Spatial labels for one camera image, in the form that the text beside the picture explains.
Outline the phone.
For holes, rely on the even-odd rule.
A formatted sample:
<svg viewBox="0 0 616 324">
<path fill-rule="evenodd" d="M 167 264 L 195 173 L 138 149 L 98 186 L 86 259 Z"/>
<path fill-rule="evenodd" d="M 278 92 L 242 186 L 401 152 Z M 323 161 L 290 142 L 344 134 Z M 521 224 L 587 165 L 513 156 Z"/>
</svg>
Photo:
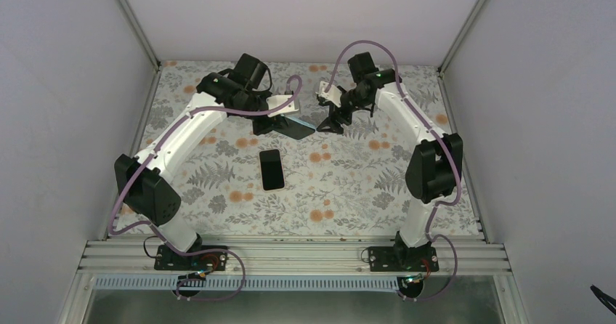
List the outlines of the phone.
<svg viewBox="0 0 616 324">
<path fill-rule="evenodd" d="M 262 187 L 265 191 L 279 190 L 285 187 L 283 164 L 278 149 L 264 150 L 259 153 Z"/>
</svg>

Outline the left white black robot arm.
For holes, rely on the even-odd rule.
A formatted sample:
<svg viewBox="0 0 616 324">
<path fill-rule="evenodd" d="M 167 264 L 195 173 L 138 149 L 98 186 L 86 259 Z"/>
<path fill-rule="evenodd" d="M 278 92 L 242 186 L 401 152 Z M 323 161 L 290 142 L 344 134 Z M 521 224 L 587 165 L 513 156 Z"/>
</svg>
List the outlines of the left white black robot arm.
<svg viewBox="0 0 616 324">
<path fill-rule="evenodd" d="M 172 182 L 200 141 L 229 116 L 260 121 L 296 111 L 301 78 L 291 76 L 285 91 L 273 94 L 259 89 L 263 77 L 270 74 L 261 60 L 242 54 L 233 68 L 204 76 L 182 113 L 144 150 L 120 155 L 114 163 L 118 198 L 112 215 L 128 206 L 144 220 L 120 230 L 110 222 L 108 234 L 117 236 L 145 225 L 174 252 L 180 267 L 197 267 L 203 253 L 200 236 L 180 216 L 182 201 Z"/>
</svg>

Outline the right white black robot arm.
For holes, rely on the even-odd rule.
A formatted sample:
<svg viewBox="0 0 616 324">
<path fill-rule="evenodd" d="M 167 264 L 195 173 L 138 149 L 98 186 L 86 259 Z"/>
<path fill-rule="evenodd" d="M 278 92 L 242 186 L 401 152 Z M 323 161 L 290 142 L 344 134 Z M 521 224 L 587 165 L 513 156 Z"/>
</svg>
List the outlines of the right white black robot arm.
<svg viewBox="0 0 616 324">
<path fill-rule="evenodd" d="M 437 209 L 454 206 L 461 196 L 463 140 L 459 134 L 448 134 L 414 102 L 403 85 L 397 67 L 381 70 L 370 53 L 356 54 L 348 60 L 355 83 L 345 90 L 334 80 L 320 82 L 316 98 L 328 107 L 328 115 L 317 127 L 318 132 L 342 134 L 359 110 L 379 110 L 405 133 L 414 146 L 405 172 L 410 194 L 421 207 L 408 210 L 394 239 L 395 265 L 411 271 L 421 262 L 421 249 L 433 242 L 431 224 Z"/>
</svg>

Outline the light blue phone case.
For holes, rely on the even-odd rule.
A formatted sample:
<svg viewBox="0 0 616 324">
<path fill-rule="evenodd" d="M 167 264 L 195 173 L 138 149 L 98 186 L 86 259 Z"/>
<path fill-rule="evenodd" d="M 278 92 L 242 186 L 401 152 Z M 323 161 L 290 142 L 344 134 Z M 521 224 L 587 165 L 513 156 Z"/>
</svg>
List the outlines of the light blue phone case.
<svg viewBox="0 0 616 324">
<path fill-rule="evenodd" d="M 289 119 L 289 120 L 291 120 L 291 121 L 294 121 L 294 122 L 296 122 L 296 123 L 299 123 L 299 124 L 301 124 L 302 126 L 305 126 L 305 127 L 307 127 L 307 128 L 310 128 L 310 129 L 312 129 L 312 130 L 316 131 L 316 126 L 315 126 L 315 125 L 310 124 L 310 123 L 308 123 L 308 122 L 306 122 L 306 121 L 303 121 L 303 120 L 301 120 L 301 119 L 299 119 L 299 118 L 297 118 L 297 117 L 293 117 L 293 116 L 286 116 L 286 118 L 287 118 L 287 119 Z"/>
</svg>

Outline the black smartphone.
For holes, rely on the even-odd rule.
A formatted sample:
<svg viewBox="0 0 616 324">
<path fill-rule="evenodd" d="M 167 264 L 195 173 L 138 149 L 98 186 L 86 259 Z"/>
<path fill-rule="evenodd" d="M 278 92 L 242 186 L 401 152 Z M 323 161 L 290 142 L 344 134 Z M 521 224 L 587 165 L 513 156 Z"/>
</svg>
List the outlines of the black smartphone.
<svg viewBox="0 0 616 324">
<path fill-rule="evenodd" d="M 316 132 L 316 129 L 310 125 L 306 125 L 301 121 L 296 121 L 291 118 L 284 117 L 280 127 L 276 131 L 282 135 L 290 137 L 294 140 L 304 139 Z"/>
</svg>

